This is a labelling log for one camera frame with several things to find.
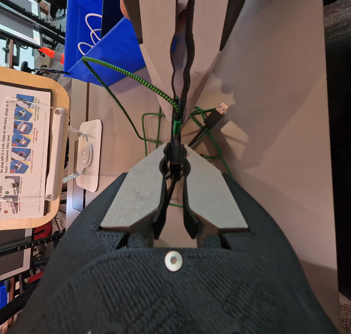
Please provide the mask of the printed instruction sheet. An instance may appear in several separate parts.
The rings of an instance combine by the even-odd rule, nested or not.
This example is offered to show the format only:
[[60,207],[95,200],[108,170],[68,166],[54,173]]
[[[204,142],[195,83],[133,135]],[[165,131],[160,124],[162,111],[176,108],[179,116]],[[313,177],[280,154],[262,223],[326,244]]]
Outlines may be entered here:
[[0,88],[0,215],[43,217],[51,92]]

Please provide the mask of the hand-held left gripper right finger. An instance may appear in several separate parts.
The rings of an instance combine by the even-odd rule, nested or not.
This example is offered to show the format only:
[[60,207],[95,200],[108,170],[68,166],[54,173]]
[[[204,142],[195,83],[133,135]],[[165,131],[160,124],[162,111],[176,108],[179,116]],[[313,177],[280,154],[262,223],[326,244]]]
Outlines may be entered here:
[[219,169],[187,145],[183,152],[183,222],[192,239],[247,231],[248,224]]

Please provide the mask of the grey aluminium framed case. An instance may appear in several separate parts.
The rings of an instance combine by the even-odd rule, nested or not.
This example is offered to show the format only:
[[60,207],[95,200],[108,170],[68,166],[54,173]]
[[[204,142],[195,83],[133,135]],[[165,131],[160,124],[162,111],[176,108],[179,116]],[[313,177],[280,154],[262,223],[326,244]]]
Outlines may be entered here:
[[42,47],[40,7],[35,0],[0,0],[1,39],[11,39],[33,49]]

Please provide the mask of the blue plastic bin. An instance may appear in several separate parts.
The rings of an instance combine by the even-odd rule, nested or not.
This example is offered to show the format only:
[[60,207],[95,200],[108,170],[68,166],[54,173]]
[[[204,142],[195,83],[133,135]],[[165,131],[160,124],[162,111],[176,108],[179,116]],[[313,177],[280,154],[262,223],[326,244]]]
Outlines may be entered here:
[[131,22],[120,0],[67,0],[64,71],[71,78],[100,85],[82,61],[98,59],[129,72],[145,67]]

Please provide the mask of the orange traffic cone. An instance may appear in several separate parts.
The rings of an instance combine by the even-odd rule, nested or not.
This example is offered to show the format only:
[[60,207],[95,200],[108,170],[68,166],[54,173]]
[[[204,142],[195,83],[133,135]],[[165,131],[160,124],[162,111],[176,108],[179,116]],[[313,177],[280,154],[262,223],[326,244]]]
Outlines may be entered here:
[[40,54],[47,55],[48,57],[58,61],[62,65],[64,64],[64,54],[60,52],[57,52],[47,47],[42,47],[38,49],[38,52],[40,52]]

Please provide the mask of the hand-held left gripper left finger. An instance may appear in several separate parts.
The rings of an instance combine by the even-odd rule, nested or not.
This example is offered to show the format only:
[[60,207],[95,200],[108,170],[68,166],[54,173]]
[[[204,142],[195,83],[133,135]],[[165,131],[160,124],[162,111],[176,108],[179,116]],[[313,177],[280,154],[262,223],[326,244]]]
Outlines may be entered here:
[[128,173],[105,214],[101,228],[158,240],[166,221],[170,143],[154,150]]

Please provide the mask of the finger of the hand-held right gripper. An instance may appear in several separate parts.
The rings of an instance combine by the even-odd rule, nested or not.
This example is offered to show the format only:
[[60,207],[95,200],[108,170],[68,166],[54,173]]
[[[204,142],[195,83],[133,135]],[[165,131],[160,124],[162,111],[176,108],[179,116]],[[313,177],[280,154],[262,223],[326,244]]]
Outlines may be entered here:
[[220,52],[222,32],[229,0],[189,0],[185,43],[182,101],[190,112],[197,101],[196,92],[203,85]]
[[171,47],[177,0],[139,0],[143,42],[140,49],[153,86],[174,99]]

